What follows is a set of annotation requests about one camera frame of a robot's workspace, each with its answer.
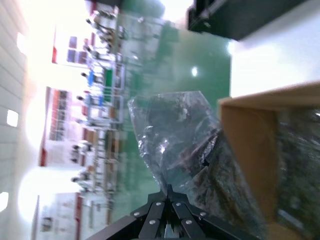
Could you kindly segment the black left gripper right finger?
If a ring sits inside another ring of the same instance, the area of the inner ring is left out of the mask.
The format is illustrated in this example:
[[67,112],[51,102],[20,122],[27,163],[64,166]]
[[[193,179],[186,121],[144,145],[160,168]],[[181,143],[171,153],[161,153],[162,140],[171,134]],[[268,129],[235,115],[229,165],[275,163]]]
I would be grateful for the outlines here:
[[249,240],[250,234],[192,205],[186,194],[171,191],[171,226],[180,237]]

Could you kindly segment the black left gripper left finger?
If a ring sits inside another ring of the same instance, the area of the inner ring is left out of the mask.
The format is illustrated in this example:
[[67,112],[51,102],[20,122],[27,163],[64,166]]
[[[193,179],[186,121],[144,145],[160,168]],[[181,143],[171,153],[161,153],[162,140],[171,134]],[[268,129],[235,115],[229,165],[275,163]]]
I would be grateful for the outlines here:
[[172,186],[167,191],[148,195],[147,203],[90,236],[89,240],[157,240],[164,239],[172,225]]

